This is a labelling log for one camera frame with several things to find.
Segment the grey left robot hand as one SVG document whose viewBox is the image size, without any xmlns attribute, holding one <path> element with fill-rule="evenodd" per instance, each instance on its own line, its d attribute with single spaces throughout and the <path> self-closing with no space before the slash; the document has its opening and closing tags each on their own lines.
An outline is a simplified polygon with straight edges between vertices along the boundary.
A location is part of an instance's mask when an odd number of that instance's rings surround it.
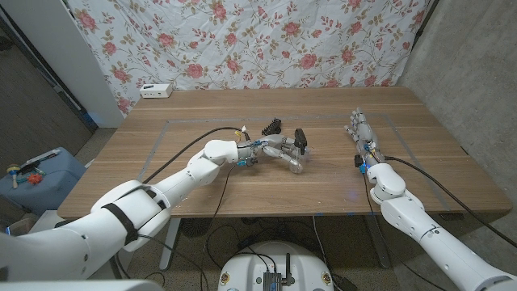
<svg viewBox="0 0 517 291">
<path fill-rule="evenodd" d="M 239 166 L 251 167 L 259 161 L 259 156 L 284 160 L 295 174 L 304 170 L 304 158 L 308 153 L 307 139 L 303 133 L 297 133 L 294 138 L 282 134 L 272 134 L 255 141 L 246 141 L 237 145 Z"/>
</svg>

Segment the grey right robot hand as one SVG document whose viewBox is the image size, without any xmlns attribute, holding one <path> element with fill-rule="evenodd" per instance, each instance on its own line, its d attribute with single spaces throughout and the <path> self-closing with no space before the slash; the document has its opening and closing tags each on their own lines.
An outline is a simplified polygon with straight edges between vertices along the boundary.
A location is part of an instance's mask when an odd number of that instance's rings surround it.
<svg viewBox="0 0 517 291">
<path fill-rule="evenodd" d="M 351 123 L 345 125 L 344 129 L 355 143 L 358 155 L 367 166 L 373 166 L 385 162 L 380 152 L 380 144 L 377 135 L 371 125 L 367 122 L 366 116 L 361 108 L 356 108 L 350 116 Z"/>
</svg>

